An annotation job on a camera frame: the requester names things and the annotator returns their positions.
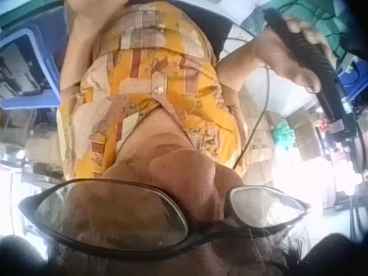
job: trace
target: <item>floral shirt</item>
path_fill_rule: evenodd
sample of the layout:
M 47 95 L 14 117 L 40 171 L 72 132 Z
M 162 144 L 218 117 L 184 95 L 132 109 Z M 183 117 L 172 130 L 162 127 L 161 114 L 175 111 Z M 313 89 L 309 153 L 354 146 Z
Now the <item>floral shirt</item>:
M 125 9 L 93 53 L 80 93 L 59 108 L 67 179 L 100 177 L 156 108 L 173 117 L 195 149 L 233 166 L 245 128 L 224 106 L 208 39 L 184 12 L 165 2 Z

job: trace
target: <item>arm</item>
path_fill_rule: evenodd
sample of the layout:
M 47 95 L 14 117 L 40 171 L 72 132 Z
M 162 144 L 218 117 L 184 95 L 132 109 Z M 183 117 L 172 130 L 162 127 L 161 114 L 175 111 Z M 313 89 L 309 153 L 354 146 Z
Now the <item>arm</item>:
M 99 29 L 76 17 L 60 74 L 60 96 L 66 101 L 79 91 L 79 82 L 91 65 L 93 42 Z
M 336 57 L 326 39 L 316 28 L 295 17 L 285 17 L 285 20 L 291 32 L 302 33 L 310 43 L 321 46 L 331 64 L 336 66 Z M 321 83 L 316 74 L 300 67 L 277 34 L 268 29 L 232 52 L 217 65 L 217 77 L 223 87 L 223 97 L 227 106 L 239 104 L 237 92 L 247 77 L 265 64 L 279 76 L 290 79 L 300 86 L 308 87 L 311 91 L 320 91 Z
M 250 41 L 223 58 L 216 66 L 225 106 L 235 110 L 240 110 L 237 93 L 248 76 L 262 65 L 262 61 L 256 55 L 254 44 L 254 41 Z
M 91 66 L 93 42 L 104 25 L 128 0 L 68 0 L 76 12 L 62 72 L 60 96 L 62 102 L 79 92 L 79 82 Z

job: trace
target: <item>black eyeglass frame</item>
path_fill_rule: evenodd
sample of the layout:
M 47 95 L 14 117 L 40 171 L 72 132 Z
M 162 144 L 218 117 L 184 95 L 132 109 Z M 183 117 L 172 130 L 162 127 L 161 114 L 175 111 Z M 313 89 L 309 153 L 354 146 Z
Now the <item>black eyeglass frame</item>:
M 130 251 L 130 250 L 112 249 L 82 243 L 70 237 L 61 235 L 60 233 L 54 231 L 51 227 L 43 224 L 40 220 L 37 219 L 36 212 L 40 204 L 55 191 L 72 183 L 84 181 L 96 181 L 96 180 L 103 181 L 105 183 L 106 182 L 120 183 L 125 185 L 140 186 L 146 189 L 153 190 L 159 194 L 163 194 L 165 197 L 167 197 L 168 200 L 171 200 L 172 203 L 174 203 L 174 205 L 177 206 L 178 210 L 182 212 L 182 215 L 186 220 L 188 229 L 186 238 L 180 241 L 178 244 L 152 251 Z M 239 238 L 268 237 L 270 235 L 276 234 L 280 231 L 284 231 L 287 230 L 288 228 L 293 227 L 297 222 L 302 220 L 309 213 L 311 208 L 309 204 L 302 202 L 296 198 L 289 197 L 287 195 L 287 197 L 297 201 L 303 208 L 305 208 L 305 212 L 303 214 L 286 223 L 273 225 L 271 227 L 263 227 L 263 228 L 252 227 L 244 223 L 240 219 L 240 217 L 235 213 L 229 199 L 231 191 L 233 191 L 234 189 L 238 189 L 240 187 L 270 189 L 285 195 L 285 193 L 273 187 L 266 187 L 266 186 L 235 187 L 228 192 L 227 197 L 225 199 L 225 206 L 224 206 L 225 219 L 221 221 L 203 222 L 195 219 L 175 196 L 160 188 L 136 182 L 118 181 L 112 179 L 83 178 L 66 181 L 48 190 L 42 191 L 40 194 L 26 197 L 20 202 L 19 209 L 23 213 L 23 215 L 31 223 L 33 223 L 43 234 L 45 234 L 52 240 L 55 240 L 58 243 L 67 246 L 75 251 L 80 251 L 101 258 L 121 260 L 126 262 L 153 262 L 180 256 L 184 253 L 187 253 L 195 249 L 196 247 L 211 242 L 214 239 L 237 238 L 237 237 Z

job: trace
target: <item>blue plastic crate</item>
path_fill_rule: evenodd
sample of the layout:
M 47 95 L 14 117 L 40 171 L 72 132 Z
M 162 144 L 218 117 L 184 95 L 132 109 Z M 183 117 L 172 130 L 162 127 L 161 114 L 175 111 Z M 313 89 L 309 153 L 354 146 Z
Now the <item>blue plastic crate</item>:
M 28 18 L 2 33 L 0 49 L 26 38 L 50 89 L 38 95 L 2 99 L 2 109 L 54 108 L 60 105 L 60 69 L 68 40 L 64 7 L 57 7 Z

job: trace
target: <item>eyeglasses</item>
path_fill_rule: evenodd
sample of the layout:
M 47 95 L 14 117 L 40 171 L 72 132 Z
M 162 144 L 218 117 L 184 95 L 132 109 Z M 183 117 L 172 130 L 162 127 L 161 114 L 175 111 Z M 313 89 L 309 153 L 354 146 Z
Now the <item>eyeglasses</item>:
M 222 221 L 196 220 L 172 194 L 149 185 L 74 179 L 20 202 L 42 233 L 73 250 L 129 262 L 164 260 L 225 238 L 260 238 L 293 227 L 310 205 L 265 186 L 228 192 Z

